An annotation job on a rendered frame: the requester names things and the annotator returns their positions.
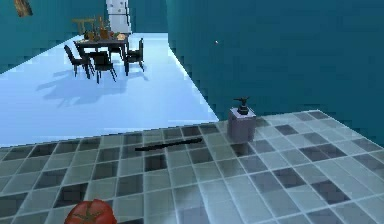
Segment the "black dining chair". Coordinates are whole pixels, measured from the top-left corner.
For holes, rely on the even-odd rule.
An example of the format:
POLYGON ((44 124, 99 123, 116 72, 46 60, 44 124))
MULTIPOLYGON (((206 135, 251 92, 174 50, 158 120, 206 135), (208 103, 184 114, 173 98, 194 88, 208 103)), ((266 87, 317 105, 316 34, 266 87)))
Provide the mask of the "black dining chair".
POLYGON ((91 64, 91 60, 87 55, 81 56, 80 58, 75 58, 70 47, 68 45, 64 46, 64 50, 74 67, 74 74, 77 74, 77 68, 82 66, 86 72, 87 78, 90 78, 90 74, 94 73, 93 66, 91 64))
POLYGON ((81 58, 91 58, 92 54, 87 53, 85 51, 86 48, 95 48, 95 45, 92 44, 91 42, 80 42, 80 41, 75 41, 74 42, 76 49, 78 50, 78 53, 81 58))
POLYGON ((138 63, 141 69, 144 69, 143 66, 143 52, 144 52, 144 43, 143 39, 139 40, 139 49, 138 50, 129 50, 127 52, 126 61, 128 63, 138 63))
POLYGON ((107 51, 90 52, 89 56, 94 61, 97 83, 100 83, 100 78, 103 71, 109 71, 111 73, 113 81, 116 81, 117 74, 107 51))

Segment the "wooden side table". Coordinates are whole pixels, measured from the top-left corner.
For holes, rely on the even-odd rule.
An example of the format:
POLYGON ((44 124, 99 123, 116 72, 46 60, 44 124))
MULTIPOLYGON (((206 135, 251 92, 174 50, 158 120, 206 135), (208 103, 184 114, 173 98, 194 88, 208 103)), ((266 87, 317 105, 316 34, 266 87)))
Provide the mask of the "wooden side table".
POLYGON ((77 25, 78 33, 82 35, 86 31, 86 24, 94 26, 95 20, 93 18, 74 18, 72 22, 77 25))

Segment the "white fridge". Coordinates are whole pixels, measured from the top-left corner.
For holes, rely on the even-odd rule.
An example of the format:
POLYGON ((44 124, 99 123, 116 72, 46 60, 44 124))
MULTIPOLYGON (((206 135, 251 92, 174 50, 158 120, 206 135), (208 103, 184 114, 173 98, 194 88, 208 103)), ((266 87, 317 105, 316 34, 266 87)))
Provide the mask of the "white fridge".
POLYGON ((108 19, 113 32, 131 33, 128 0, 106 0, 108 19))

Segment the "brown framed wall picture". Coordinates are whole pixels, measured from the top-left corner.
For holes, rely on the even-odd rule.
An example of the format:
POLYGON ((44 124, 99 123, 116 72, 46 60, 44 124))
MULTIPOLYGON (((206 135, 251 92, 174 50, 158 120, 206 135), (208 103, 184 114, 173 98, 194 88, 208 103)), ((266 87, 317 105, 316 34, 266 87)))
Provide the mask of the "brown framed wall picture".
POLYGON ((14 6, 19 17, 32 16, 32 8, 28 0, 14 0, 14 6))

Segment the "grey soap dispenser black pump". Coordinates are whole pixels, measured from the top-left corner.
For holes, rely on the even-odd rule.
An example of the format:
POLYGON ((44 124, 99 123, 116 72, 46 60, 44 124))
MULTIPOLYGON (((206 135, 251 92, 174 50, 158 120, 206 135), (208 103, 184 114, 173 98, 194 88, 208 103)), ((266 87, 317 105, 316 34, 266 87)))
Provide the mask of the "grey soap dispenser black pump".
POLYGON ((256 114, 247 106, 248 97, 236 98, 240 104, 229 110, 227 134, 236 143, 249 142, 254 138, 256 114))

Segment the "red tomato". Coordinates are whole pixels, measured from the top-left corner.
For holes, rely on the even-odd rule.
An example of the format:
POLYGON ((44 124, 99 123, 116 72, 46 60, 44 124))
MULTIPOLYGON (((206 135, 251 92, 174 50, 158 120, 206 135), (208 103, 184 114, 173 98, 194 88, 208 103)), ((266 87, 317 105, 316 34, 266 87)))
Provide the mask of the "red tomato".
POLYGON ((67 215, 64 224, 117 224, 112 207, 103 200, 82 201, 67 215))

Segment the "dark dining table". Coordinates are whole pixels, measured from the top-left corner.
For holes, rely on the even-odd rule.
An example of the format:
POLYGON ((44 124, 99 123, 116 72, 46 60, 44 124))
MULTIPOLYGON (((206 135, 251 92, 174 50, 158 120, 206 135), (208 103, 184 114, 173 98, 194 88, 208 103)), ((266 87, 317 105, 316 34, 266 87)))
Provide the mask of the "dark dining table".
POLYGON ((129 49, 129 43, 127 38, 124 38, 123 40, 117 40, 117 39, 101 39, 98 41, 78 40, 78 41, 75 41, 74 44, 76 47, 79 47, 80 49, 91 48, 91 49, 98 50, 99 48, 102 48, 102 47, 119 47, 121 50, 122 61, 124 63, 125 74, 129 73, 129 63, 127 62, 127 50, 129 49))

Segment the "thin black knife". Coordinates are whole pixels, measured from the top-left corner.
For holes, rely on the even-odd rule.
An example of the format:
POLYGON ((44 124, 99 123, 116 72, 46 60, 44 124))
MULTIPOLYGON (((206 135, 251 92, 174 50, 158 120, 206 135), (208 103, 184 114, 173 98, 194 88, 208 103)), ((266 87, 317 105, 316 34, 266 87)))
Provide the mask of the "thin black knife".
POLYGON ((200 143, 200 142, 202 142, 202 140, 203 140, 202 138, 192 138, 192 139, 183 140, 183 141, 175 141, 175 142, 171 142, 171 143, 163 143, 163 144, 139 147, 139 148, 135 148, 134 151, 159 150, 159 149, 163 149, 163 148, 170 147, 170 146, 200 143))

